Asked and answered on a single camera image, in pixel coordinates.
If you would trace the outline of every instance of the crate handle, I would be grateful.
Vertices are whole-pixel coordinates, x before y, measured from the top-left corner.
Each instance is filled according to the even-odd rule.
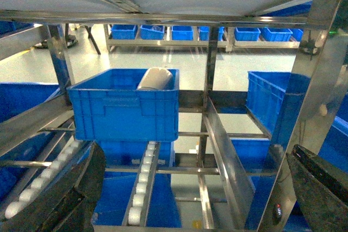
[[[140,99],[136,98],[104,98],[105,106],[140,107]]]

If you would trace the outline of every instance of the gray floor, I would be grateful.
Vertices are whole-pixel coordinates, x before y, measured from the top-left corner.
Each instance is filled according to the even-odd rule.
[[[108,53],[102,25],[95,25],[92,33],[102,52],[97,55],[84,28],[73,31],[79,44],[69,49],[73,75],[76,82],[109,68],[149,68],[162,66],[180,69],[180,88],[203,90],[206,52],[202,48],[122,48]],[[214,80],[215,90],[247,91],[248,71],[291,71],[295,59],[293,50],[239,49],[218,54]],[[31,49],[0,61],[0,81],[55,83],[51,57],[48,50]],[[246,115],[220,115],[227,132],[260,133]],[[180,114],[179,131],[200,131],[200,114]],[[188,153],[195,149],[198,138],[180,137],[175,141],[175,151]],[[213,153],[208,142],[207,153]],[[218,176],[207,177],[211,197],[224,198]],[[199,197],[196,176],[173,175],[172,188],[177,197]],[[200,221],[200,203],[179,203],[184,228],[192,228],[193,221]],[[228,228],[227,204],[212,206],[215,222],[220,228]]]

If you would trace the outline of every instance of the white roller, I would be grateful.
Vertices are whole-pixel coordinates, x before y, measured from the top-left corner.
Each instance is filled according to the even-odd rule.
[[[26,207],[27,203],[24,201],[14,201],[11,202],[5,211],[5,217],[7,219],[12,218],[15,216],[18,212],[20,212],[22,209]]]
[[[146,186],[147,183],[144,182],[138,182],[138,184],[136,185],[136,193],[145,193],[146,192]]]
[[[25,189],[20,194],[20,201],[32,202],[39,195],[40,191],[37,189]]]
[[[151,164],[152,163],[152,157],[150,157],[150,156],[144,157],[143,163],[144,164]]]
[[[129,209],[128,224],[139,225],[140,224],[141,207],[133,206]]]
[[[141,165],[141,172],[142,173],[149,173],[150,168],[151,168],[150,164],[143,164],[143,165]]]
[[[149,149],[149,150],[151,150],[151,151],[154,150],[154,147],[155,147],[155,144],[152,144],[152,143],[149,143],[149,144],[147,145],[147,149]]]
[[[148,181],[148,173],[140,173],[139,182],[147,183],[147,181]]]
[[[72,157],[72,154],[67,154],[64,152],[64,153],[59,154],[57,159],[60,161],[68,161],[68,160],[70,160],[71,157]]]
[[[31,188],[32,189],[38,189],[38,190],[42,190],[47,184],[48,184],[49,180],[45,179],[45,178],[36,178],[33,180]]]
[[[78,141],[73,141],[70,145],[69,145],[69,147],[71,147],[71,148],[78,148],[78,147],[80,147],[80,142],[78,142]]]
[[[49,168],[54,169],[54,170],[61,170],[64,167],[64,162],[60,160],[54,160]]]
[[[145,151],[145,156],[152,157],[152,156],[153,156],[153,150],[147,149],[147,150]]]
[[[136,193],[133,197],[133,206],[141,206],[144,204],[144,193]]]
[[[45,179],[53,179],[58,173],[58,170],[55,168],[47,168],[41,172],[41,177]]]

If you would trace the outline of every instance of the blue plastic crate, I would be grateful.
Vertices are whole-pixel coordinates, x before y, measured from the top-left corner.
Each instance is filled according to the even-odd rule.
[[[58,84],[0,83],[0,123],[43,103]]]
[[[115,24],[111,28],[113,39],[130,40],[135,39],[138,26],[133,24]]]
[[[0,21],[0,35],[7,34],[14,30],[15,28],[12,22]]]
[[[140,27],[140,37],[145,40],[162,40],[164,36],[164,26],[152,26],[143,24]]]
[[[293,74],[294,86],[288,86],[291,73],[288,72],[249,72],[249,87],[246,106],[257,119],[273,133],[279,111],[284,99],[291,105],[294,114],[301,107],[309,78]],[[296,118],[283,119],[295,123]]]
[[[29,27],[32,27],[33,25],[34,24],[31,24],[31,23],[13,22],[13,28],[15,30],[29,28]]]
[[[109,69],[68,88],[76,138],[162,141],[178,138],[179,70],[166,90],[136,90],[147,69]]]
[[[104,179],[102,195],[92,218],[93,224],[122,224],[134,182],[134,175]],[[180,228],[180,215],[166,175],[156,174],[152,195],[147,226]]]
[[[257,41],[261,31],[258,28],[236,27],[234,29],[234,38],[237,41]]]
[[[173,40],[193,40],[194,39],[194,29],[190,26],[173,26],[172,39]]]
[[[288,28],[261,28],[261,34],[266,41],[287,42],[293,32]]]
[[[296,41],[301,42],[303,30],[302,29],[292,29],[293,37],[296,39]]]
[[[222,41],[224,27],[219,28],[219,41]],[[200,32],[200,40],[208,41],[209,40],[209,27],[198,27],[198,31]]]
[[[99,141],[107,159],[107,165],[139,165],[147,142]],[[173,142],[162,142],[159,151],[159,166],[173,166]]]

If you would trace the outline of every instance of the white cylindrical object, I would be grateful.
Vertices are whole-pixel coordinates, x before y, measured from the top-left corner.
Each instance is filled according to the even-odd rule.
[[[17,215],[18,212],[20,212],[22,209],[26,207],[27,203],[24,201],[14,201],[11,202],[5,211],[5,217],[7,219],[12,218],[13,216]]]
[[[139,182],[147,183],[147,181],[148,181],[148,173],[140,173]]]
[[[139,225],[141,216],[141,207],[133,206],[129,209],[128,224]]]
[[[138,182],[138,184],[136,185],[136,193],[145,193],[146,192],[146,187],[147,187],[147,183],[144,182]]]
[[[78,142],[78,141],[73,141],[70,145],[69,145],[69,147],[71,147],[71,148],[78,148],[78,147],[80,147],[80,142]]]
[[[31,188],[42,190],[48,184],[48,179],[45,178],[36,178],[33,180]]]
[[[54,160],[49,168],[54,169],[54,170],[61,170],[64,167],[64,162],[60,160]]]
[[[37,189],[25,189],[20,194],[20,201],[32,202],[39,195],[40,191]]]
[[[138,90],[163,90],[172,80],[173,75],[165,68],[153,67],[146,71],[142,77]]]
[[[143,164],[143,165],[141,165],[141,172],[142,173],[149,173],[150,168],[151,168],[150,164]]]
[[[68,160],[70,160],[70,158],[72,157],[72,155],[71,154],[67,154],[67,153],[60,153],[59,155],[58,155],[58,160],[60,160],[60,161],[68,161]]]
[[[152,163],[152,157],[146,156],[144,157],[144,160],[142,161],[143,164],[151,164]]]
[[[133,206],[142,206],[144,204],[144,193],[136,193],[133,197]]]
[[[154,147],[155,147],[155,144],[152,144],[152,143],[149,143],[149,144],[147,145],[147,149],[149,149],[149,150],[151,150],[151,151],[154,150]]]
[[[153,150],[147,149],[147,150],[145,151],[145,156],[152,157],[152,156],[153,156]]]
[[[41,177],[45,179],[53,179],[58,173],[57,169],[54,168],[47,168],[41,172]]]

